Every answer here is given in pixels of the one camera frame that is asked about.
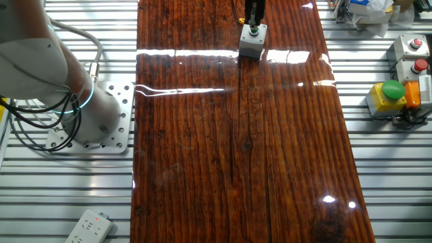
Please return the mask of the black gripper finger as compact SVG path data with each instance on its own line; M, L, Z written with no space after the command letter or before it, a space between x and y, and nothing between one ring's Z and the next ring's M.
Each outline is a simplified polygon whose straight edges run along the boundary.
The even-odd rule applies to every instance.
M244 1L244 13L245 13L245 21L244 23L247 24L251 18L252 15L252 8L253 8L253 0L245 0Z
M265 15L266 0L255 0L253 3L254 21L253 26L259 26Z

